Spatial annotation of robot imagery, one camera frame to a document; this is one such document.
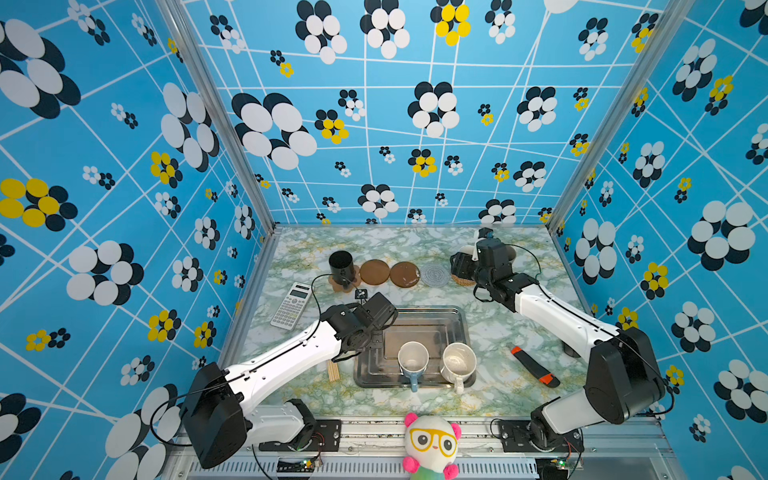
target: stuffed panda toy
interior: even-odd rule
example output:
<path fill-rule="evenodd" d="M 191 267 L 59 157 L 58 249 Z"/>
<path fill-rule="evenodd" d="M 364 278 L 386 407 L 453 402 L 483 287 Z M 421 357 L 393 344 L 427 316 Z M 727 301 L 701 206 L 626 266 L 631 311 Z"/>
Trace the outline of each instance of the stuffed panda toy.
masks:
<path fill-rule="evenodd" d="M 458 476 L 456 459 L 462 428 L 440 417 L 406 415 L 406 453 L 402 467 L 411 480 L 453 480 Z"/>

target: blue wall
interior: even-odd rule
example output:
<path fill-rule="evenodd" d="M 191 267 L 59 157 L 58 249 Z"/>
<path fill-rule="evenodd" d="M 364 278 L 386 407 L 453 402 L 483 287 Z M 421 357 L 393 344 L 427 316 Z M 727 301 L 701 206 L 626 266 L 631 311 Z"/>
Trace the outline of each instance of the blue wall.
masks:
<path fill-rule="evenodd" d="M 0 8 L 6 480 L 159 474 L 263 235 L 154 3 L 87 3 Z"/>
<path fill-rule="evenodd" d="M 558 230 L 596 316 L 651 338 L 688 478 L 768 477 L 763 3 L 696 2 Z"/>
<path fill-rule="evenodd" d="M 304 224 L 546 222 L 665 6 L 184 2 L 275 220 Z"/>

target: white calculator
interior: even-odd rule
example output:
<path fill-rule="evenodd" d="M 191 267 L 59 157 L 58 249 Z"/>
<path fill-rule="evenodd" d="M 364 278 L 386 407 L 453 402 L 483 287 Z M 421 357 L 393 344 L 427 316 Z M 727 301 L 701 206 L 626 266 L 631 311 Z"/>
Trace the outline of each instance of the white calculator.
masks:
<path fill-rule="evenodd" d="M 272 317 L 270 325 L 281 329 L 293 330 L 296 322 L 299 321 L 301 314 L 304 313 L 306 303 L 310 301 L 310 286 L 305 283 L 294 283 L 280 308 L 277 309 L 275 316 Z"/>

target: silver baking tray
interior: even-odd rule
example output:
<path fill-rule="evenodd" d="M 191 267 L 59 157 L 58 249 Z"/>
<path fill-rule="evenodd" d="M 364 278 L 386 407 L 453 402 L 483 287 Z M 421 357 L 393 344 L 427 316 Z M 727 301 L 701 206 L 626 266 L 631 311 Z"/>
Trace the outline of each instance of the silver baking tray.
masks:
<path fill-rule="evenodd" d="M 400 373 L 397 352 L 403 343 L 415 341 L 429 351 L 429 364 L 419 379 L 419 388 L 452 387 L 453 384 L 440 375 L 440 359 L 450 343 L 472 346 L 464 310 L 457 306 L 399 306 L 397 310 L 395 323 L 375 335 L 369 349 L 355 358 L 355 383 L 364 389 L 410 387 L 408 378 Z M 473 373 L 464 385 L 472 386 L 475 377 Z"/>

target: white mug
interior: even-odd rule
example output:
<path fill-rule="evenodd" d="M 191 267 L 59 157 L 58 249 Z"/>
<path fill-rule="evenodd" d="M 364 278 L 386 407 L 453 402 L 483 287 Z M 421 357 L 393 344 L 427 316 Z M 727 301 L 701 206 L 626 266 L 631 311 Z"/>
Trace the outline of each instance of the white mug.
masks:
<path fill-rule="evenodd" d="M 464 393 L 464 381 L 475 372 L 478 358 L 468 345 L 460 342 L 451 343 L 442 352 L 440 374 L 453 383 L 456 393 Z"/>
<path fill-rule="evenodd" d="M 427 370 L 429 351 L 419 342 L 406 342 L 397 352 L 397 362 L 402 374 L 411 381 L 411 391 L 419 390 L 419 378 Z"/>

